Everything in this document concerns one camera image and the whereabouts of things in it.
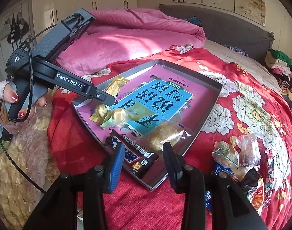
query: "red painted fingernail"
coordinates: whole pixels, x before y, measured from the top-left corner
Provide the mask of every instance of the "red painted fingernail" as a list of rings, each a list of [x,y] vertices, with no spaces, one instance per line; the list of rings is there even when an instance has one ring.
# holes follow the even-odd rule
[[[11,98],[13,103],[17,102],[19,99],[18,95],[15,92],[10,93],[10,98]]]
[[[19,113],[18,118],[24,118],[25,114],[24,113]]]

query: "red floral bedsheet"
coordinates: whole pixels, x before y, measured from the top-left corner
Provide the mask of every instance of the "red floral bedsheet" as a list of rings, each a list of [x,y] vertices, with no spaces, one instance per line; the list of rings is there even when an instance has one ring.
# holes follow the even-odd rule
[[[287,103],[261,85],[240,63],[226,63],[201,48],[187,50],[174,48],[139,60],[109,64],[103,71],[84,78],[96,85],[161,58],[222,83],[217,104],[185,155],[186,162],[210,173],[215,142],[230,142],[233,136],[255,133],[262,157],[259,172],[265,183],[261,217],[268,229],[281,229],[292,215],[292,114]],[[48,129],[57,166],[60,172],[70,174],[86,172],[107,156],[73,110],[71,101],[76,97],[62,88],[53,95]],[[117,189],[104,195],[104,201],[110,229],[180,229],[184,195],[175,194],[168,180],[154,192],[148,192],[122,172]],[[209,214],[206,220],[207,229],[211,229]]]

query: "gray headboard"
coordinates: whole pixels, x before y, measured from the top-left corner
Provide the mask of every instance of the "gray headboard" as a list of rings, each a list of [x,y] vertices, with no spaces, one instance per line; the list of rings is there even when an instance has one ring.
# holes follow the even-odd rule
[[[250,58],[265,66],[266,51],[274,41],[273,32],[236,16],[203,7],[160,4],[160,11],[175,18],[200,18],[209,40],[243,49]]]

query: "white flower print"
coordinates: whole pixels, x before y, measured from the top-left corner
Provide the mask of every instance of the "white flower print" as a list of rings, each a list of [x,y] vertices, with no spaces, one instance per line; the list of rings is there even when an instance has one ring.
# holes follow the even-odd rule
[[[93,77],[102,77],[103,75],[109,75],[110,72],[111,72],[111,70],[109,68],[104,68],[103,70],[101,70],[95,74],[87,74],[87,75],[82,76],[81,78],[90,82]]]
[[[234,126],[234,122],[230,117],[231,113],[227,108],[223,108],[220,104],[215,104],[201,130],[205,133],[215,133],[217,131],[225,136]]]
[[[245,97],[251,98],[251,100],[255,101],[259,106],[262,106],[261,104],[265,104],[260,94],[255,93],[251,86],[243,84],[239,81],[236,81],[235,83],[238,85],[240,93],[242,93]]]
[[[180,54],[183,54],[183,53],[186,53],[187,51],[191,50],[193,47],[194,47],[194,45],[189,43],[185,47],[184,46],[176,47],[176,50],[180,51]]]
[[[261,96],[250,86],[240,85],[243,96],[233,98],[233,109],[237,112],[238,119],[247,124],[251,133],[257,135],[265,148],[271,149],[274,156],[274,182],[273,189],[283,187],[283,180],[290,174],[290,159],[287,148],[280,137],[271,115],[262,107],[264,104]]]
[[[65,93],[69,94],[69,93],[71,93],[71,91],[69,91],[69,90],[67,90],[65,88],[62,88],[62,87],[60,87],[60,90],[62,90],[61,94],[65,94]]]
[[[205,66],[203,66],[203,65],[199,65],[199,68],[200,68],[200,69],[203,69],[203,70],[206,70],[206,71],[209,70],[208,67],[205,67]]]
[[[111,70],[109,68],[104,68],[101,71],[94,74],[94,77],[102,77],[103,75],[109,75]]]
[[[230,79],[227,79],[226,76],[220,73],[213,73],[209,71],[197,71],[223,85],[220,92],[220,97],[227,97],[230,93],[235,93],[239,91],[238,85],[235,82],[232,82]]]

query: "black cable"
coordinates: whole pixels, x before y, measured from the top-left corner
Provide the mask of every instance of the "black cable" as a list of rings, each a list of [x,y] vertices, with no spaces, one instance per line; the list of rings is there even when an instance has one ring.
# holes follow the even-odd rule
[[[23,119],[14,119],[14,118],[9,118],[9,120],[13,121],[13,122],[24,122],[31,111],[32,108],[32,100],[33,100],[33,86],[34,86],[34,77],[33,77],[33,57],[32,57],[32,50],[31,50],[31,46],[30,43],[27,41],[24,41],[21,46],[26,45],[27,49],[28,49],[28,54],[29,54],[29,73],[30,73],[30,94],[29,94],[29,104],[28,104],[28,110],[26,112],[26,115]],[[10,162],[14,165],[14,167],[24,176],[25,179],[27,179],[34,187],[36,187],[39,191],[41,191],[42,193],[46,193],[45,190],[43,190],[36,182],[34,182],[30,177],[28,177],[27,174],[25,174],[20,168],[19,166],[14,162],[14,160],[10,157],[10,155],[8,154],[7,150],[5,149],[1,137],[0,137],[0,145],[2,147],[2,150],[4,151],[5,155],[7,156],[7,158],[10,160]]]
[[[4,151],[5,155],[7,156],[7,158],[10,160],[10,162],[14,165],[14,167],[24,176],[25,179],[27,179],[34,187],[36,187],[40,192],[42,193],[46,193],[45,190],[43,190],[36,182],[34,182],[30,177],[28,177],[28,175],[26,173],[24,173],[19,166],[14,162],[14,160],[10,157],[10,155],[8,154],[7,150],[5,149],[3,142],[1,140],[0,137],[0,145],[2,147],[2,150]]]

